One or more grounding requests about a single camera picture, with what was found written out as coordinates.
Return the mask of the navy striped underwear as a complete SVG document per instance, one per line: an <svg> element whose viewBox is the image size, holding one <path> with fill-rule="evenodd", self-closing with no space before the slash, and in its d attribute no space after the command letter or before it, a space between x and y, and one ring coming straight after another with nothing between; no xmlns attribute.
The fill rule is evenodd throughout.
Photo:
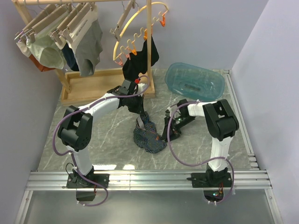
<svg viewBox="0 0 299 224"><path fill-rule="evenodd" d="M156 154L165 149L167 143L157 132L156 125L150 120L147 112L139 115L133 130L134 143L146 152Z"/></svg>

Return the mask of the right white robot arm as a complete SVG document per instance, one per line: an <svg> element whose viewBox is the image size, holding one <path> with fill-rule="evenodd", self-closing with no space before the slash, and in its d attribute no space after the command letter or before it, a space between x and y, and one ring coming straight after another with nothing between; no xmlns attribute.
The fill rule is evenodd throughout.
<svg viewBox="0 0 299 224"><path fill-rule="evenodd" d="M227 100L213 102L189 102L186 99L165 111L162 139L171 142L180 137L181 128L204 117L209 134L212 137L211 158L207 162L206 182L215 187L228 173L227 161L230 143L239 129L239 122Z"/></svg>

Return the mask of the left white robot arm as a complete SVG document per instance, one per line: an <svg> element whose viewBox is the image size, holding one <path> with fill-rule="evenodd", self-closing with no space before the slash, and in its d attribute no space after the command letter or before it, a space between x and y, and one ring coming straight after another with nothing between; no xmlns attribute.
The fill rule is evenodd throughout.
<svg viewBox="0 0 299 224"><path fill-rule="evenodd" d="M74 175L78 183L88 188L94 183L94 168L90 160L88 145L92 137L95 121L121 107L129 112L144 114L143 93L148 85L135 81L124 80L122 85L109 90L101 98L81 107L69 106L62 120L57 124L55 134L66 146L67 151L60 153L52 142L56 154L70 154L74 162Z"/></svg>

